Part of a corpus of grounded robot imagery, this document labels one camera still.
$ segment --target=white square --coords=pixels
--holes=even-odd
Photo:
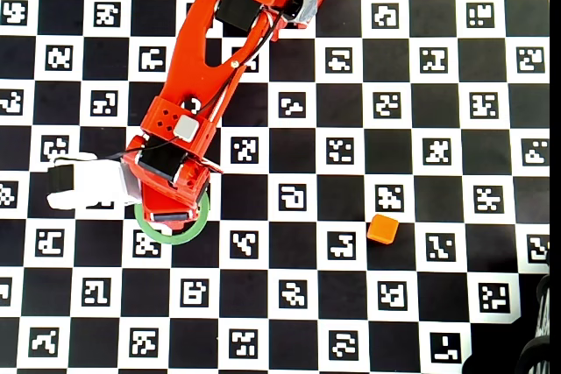
[[[515,223],[515,189],[510,175],[465,175],[462,178],[464,189],[464,221],[465,223]],[[480,213],[475,211],[474,187],[502,187],[503,213]]]
[[[460,82],[458,92],[462,129],[510,129],[507,83]]]
[[[410,129],[411,85],[402,82],[362,84],[362,120],[366,129]]]
[[[49,344],[40,343],[40,338],[31,338],[32,328],[57,328],[58,346],[51,348]],[[57,356],[29,356],[32,340],[39,339],[36,346],[49,346]],[[68,347],[70,345],[70,317],[21,317],[19,319],[18,336],[18,368],[67,368]]]
[[[315,174],[269,174],[268,219],[272,222],[317,221]]]
[[[132,0],[84,0],[84,37],[130,37]]]
[[[73,267],[75,230],[74,219],[28,219],[24,266]]]
[[[0,5],[2,35],[37,35],[39,0],[0,0]]]
[[[392,288],[385,281],[401,284]],[[369,321],[419,321],[416,272],[368,271],[366,282]]]
[[[357,336],[354,338],[341,338],[342,346],[339,349],[344,357],[345,353],[355,355],[358,360],[330,359],[332,347],[330,346],[330,331],[352,332]],[[317,321],[317,346],[318,346],[318,368],[320,371],[369,371],[370,370],[370,332],[368,320],[318,320]]]
[[[3,267],[0,271],[0,278],[11,279],[11,284],[7,285],[0,280],[0,317],[19,317],[21,315],[21,301],[24,292],[24,268],[23,267]]]
[[[529,176],[529,177],[549,177],[550,166],[533,166],[524,165],[534,161],[541,160],[545,164],[544,157],[532,155],[530,152],[522,150],[522,140],[529,141],[535,139],[532,143],[535,147],[545,146],[550,149],[550,130],[549,129],[511,129],[510,130],[510,152],[512,154],[512,175],[516,176]]]
[[[316,173],[364,174],[365,131],[362,128],[317,128]]]
[[[0,79],[0,90],[0,126],[31,126],[35,81]]]
[[[381,204],[376,208],[376,186],[397,186],[401,191],[403,201],[402,210],[392,211],[389,205]],[[365,175],[365,216],[370,222],[374,215],[382,214],[394,218],[399,222],[415,222],[415,190],[413,175],[410,174],[366,174]]]
[[[179,35],[179,31],[185,23],[187,17],[187,6],[192,4],[195,0],[176,0],[177,12],[175,13],[175,31]],[[221,39],[223,37],[223,24],[222,22],[213,19],[212,26],[207,31],[207,39]]]
[[[479,5],[468,10],[468,4]],[[491,17],[494,28],[486,28],[485,18]],[[505,0],[456,0],[456,26],[459,39],[505,38]]]
[[[433,69],[445,69],[445,73],[421,73],[421,57],[426,57]],[[458,83],[458,39],[419,38],[409,40],[409,72],[411,83]]]
[[[33,125],[29,170],[46,173],[54,158],[75,156],[79,151],[80,126]]]
[[[315,129],[316,84],[314,82],[269,82],[267,85],[269,127]]]
[[[131,340],[131,331],[145,333],[146,341],[142,337]],[[158,346],[154,348],[152,338],[158,336]],[[142,356],[143,351],[158,352],[157,356]],[[119,368],[166,369],[169,358],[169,318],[167,317],[121,317],[119,321]]]
[[[172,230],[163,223],[151,222],[164,235]],[[123,263],[130,269],[168,269],[172,265],[172,245],[153,241],[140,229],[135,219],[123,220]]]
[[[80,126],[126,127],[129,112],[127,81],[83,81]]]
[[[409,38],[409,0],[361,0],[361,5],[364,39]]]
[[[257,353],[257,358],[230,358],[231,330],[257,330],[257,349],[243,344],[238,338],[236,352]],[[268,319],[218,319],[218,368],[220,370],[267,370],[269,368],[269,321]]]
[[[79,35],[38,35],[35,45],[36,81],[81,81],[84,37]]]
[[[317,269],[320,271],[365,271],[366,224],[364,222],[317,222]],[[330,245],[328,236],[338,233],[340,244]]]
[[[499,283],[508,284],[507,291],[503,296],[491,295],[493,291],[489,291],[489,296],[479,296],[479,284],[485,283]],[[493,324],[510,324],[518,320],[521,316],[520,309],[520,286],[518,284],[518,273],[482,273],[482,272],[468,272],[467,273],[467,293],[470,308],[470,322],[471,323],[493,323]],[[492,310],[497,304],[503,305],[507,301],[509,304],[508,313],[487,313],[481,312],[480,305]]]
[[[549,37],[507,37],[507,80],[509,83],[550,83],[550,38]],[[543,64],[542,73],[521,73],[517,53],[528,50],[536,52],[536,60],[541,63],[527,63],[525,67]]]
[[[268,127],[223,127],[220,166],[227,174],[269,173]]]
[[[206,280],[198,285],[197,280]],[[175,319],[217,319],[220,269],[177,268],[169,273],[169,316]]]
[[[110,279],[107,288],[106,279]],[[72,317],[119,317],[123,269],[120,267],[75,267],[72,270]]]
[[[175,37],[131,37],[129,39],[129,81],[165,82],[174,48]]]
[[[315,47],[317,83],[362,83],[362,39],[320,38]]]
[[[515,232],[518,272],[543,275],[549,273],[550,267],[547,265],[545,257],[549,249],[550,225],[517,223]],[[537,236],[548,236],[548,240],[545,241]],[[529,250],[529,242],[534,244],[534,250]]]
[[[222,269],[268,269],[269,222],[220,221],[219,256]]]
[[[305,281],[307,293],[294,282]],[[280,282],[283,282],[282,293]],[[315,320],[318,317],[317,271],[270,269],[268,271],[268,317],[275,320]]]
[[[461,353],[461,360],[458,361],[458,363],[450,363],[449,361],[446,361],[445,363],[433,363],[430,349],[431,333],[460,334],[459,350]],[[472,330],[470,323],[421,321],[419,323],[419,350],[421,353],[421,372],[431,372],[435,374],[460,374],[465,360],[472,354]]]
[[[444,239],[430,234],[452,234],[453,238]],[[450,248],[455,251],[455,258],[447,252]],[[415,257],[419,272],[467,272],[465,225],[453,222],[415,222]]]
[[[29,173],[27,171],[0,171],[0,219],[26,219],[29,198]]]
[[[244,46],[247,39],[242,39],[240,37],[227,37],[222,39],[222,62],[232,62],[234,49],[241,48]],[[238,59],[238,63],[241,65],[242,59]],[[245,63],[247,68],[245,69],[242,77],[240,78],[241,83],[245,82],[269,82],[269,43],[266,42],[260,49],[258,54],[252,60]]]
[[[460,129],[413,129],[414,175],[462,175],[462,132]],[[424,143],[430,142],[425,156]]]

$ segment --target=green ring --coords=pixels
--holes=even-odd
[[[195,221],[191,228],[183,231],[176,236],[165,236],[152,228],[150,224],[144,220],[144,210],[142,209],[141,204],[134,205],[134,217],[136,218],[138,225],[140,226],[142,231],[155,242],[160,244],[179,245],[188,243],[193,238],[201,234],[201,231],[207,224],[207,219],[209,218],[209,208],[209,195],[204,192],[204,196],[201,200],[201,210],[199,212],[198,219]]]

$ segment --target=black object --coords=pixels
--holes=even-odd
[[[167,181],[173,181],[187,153],[179,146],[157,136],[150,136],[140,153],[138,165]]]
[[[249,32],[260,9],[261,4],[255,0],[221,0],[216,19],[244,32]]]

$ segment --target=checkerboard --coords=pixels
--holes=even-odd
[[[49,208],[46,169],[140,133],[194,0],[0,2],[0,373],[459,373],[533,337],[549,0],[325,0],[250,63],[173,248]],[[215,22],[207,62],[243,43]]]

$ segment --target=orange cube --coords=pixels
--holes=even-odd
[[[375,215],[370,223],[366,237],[379,243],[391,244],[394,242],[399,224],[395,219],[380,214]]]

